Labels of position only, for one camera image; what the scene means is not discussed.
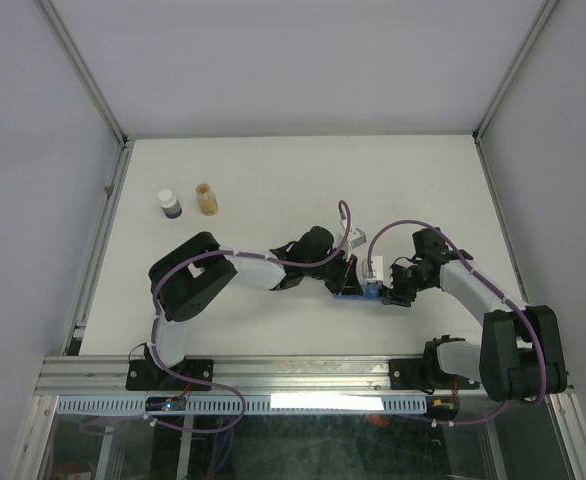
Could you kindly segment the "blue weekly pill organizer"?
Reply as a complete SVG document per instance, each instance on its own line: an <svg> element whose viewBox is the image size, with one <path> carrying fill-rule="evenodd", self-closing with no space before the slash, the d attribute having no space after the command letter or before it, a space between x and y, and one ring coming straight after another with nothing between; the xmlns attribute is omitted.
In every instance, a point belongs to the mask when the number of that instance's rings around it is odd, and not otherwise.
<svg viewBox="0 0 586 480"><path fill-rule="evenodd" d="M334 293L333 297L337 300L348 301L365 301L365 302L381 302L383 284L364 283L357 285L346 285L338 293Z"/></svg>

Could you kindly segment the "white cap pill bottle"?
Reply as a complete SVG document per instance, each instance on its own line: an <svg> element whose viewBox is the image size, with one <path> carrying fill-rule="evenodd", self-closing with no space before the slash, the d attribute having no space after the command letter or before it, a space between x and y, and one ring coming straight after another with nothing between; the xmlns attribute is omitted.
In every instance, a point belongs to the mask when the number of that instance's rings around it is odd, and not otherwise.
<svg viewBox="0 0 586 480"><path fill-rule="evenodd" d="M177 196L170 189L163 189L157 194L163 214L169 219L176 219L182 214L182 207Z"/></svg>

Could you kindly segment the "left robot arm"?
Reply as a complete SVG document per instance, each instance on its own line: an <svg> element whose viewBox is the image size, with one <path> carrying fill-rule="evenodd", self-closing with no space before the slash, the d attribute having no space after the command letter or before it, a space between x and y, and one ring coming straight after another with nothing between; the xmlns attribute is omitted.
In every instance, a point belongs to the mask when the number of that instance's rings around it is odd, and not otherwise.
<svg viewBox="0 0 586 480"><path fill-rule="evenodd" d="M149 270L156 309L146 356L147 375L161 388L171 388L182 377L185 329L231 282L269 291L297 287L311 278L324 283L338 297L362 297L352 249L366 242L366 235L343 220L338 240L314 226L297 241L266 254L222 247L209 232L200 232L157 261Z"/></svg>

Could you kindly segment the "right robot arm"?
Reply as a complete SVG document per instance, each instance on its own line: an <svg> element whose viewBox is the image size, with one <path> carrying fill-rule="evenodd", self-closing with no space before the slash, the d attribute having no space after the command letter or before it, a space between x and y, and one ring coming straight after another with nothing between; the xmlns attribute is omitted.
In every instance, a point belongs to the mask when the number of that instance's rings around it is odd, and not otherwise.
<svg viewBox="0 0 586 480"><path fill-rule="evenodd" d="M477 344L450 335L427 341L419 363L402 374L411 387L431 392L465 378L481 384L495 402L535 402L566 390L558 321L550 307L508 296L435 229L414 233L413 243L409 265L392 265L382 303L410 307L418 293L439 289L455 298L482 332Z"/></svg>

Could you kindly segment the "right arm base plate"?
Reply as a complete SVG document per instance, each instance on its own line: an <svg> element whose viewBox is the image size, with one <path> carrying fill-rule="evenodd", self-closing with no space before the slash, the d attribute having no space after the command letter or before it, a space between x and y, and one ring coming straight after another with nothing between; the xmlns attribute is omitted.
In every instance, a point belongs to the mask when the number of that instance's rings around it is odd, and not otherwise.
<svg viewBox="0 0 586 480"><path fill-rule="evenodd" d="M392 390L477 390L480 347L461 337L443 336L425 343L419 357L392 358L388 376Z"/></svg>

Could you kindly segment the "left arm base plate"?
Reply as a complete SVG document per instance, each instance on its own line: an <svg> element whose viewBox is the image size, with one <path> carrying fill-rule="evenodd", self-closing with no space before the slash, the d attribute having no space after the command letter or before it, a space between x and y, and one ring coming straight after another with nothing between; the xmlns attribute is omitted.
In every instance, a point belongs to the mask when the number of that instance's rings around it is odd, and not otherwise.
<svg viewBox="0 0 586 480"><path fill-rule="evenodd" d="M129 362L125 389L127 391L210 391L209 383L213 380L214 361L212 359L185 358L172 370L179 376L198 380L198 383L186 382L158 367L153 360L143 358Z"/></svg>

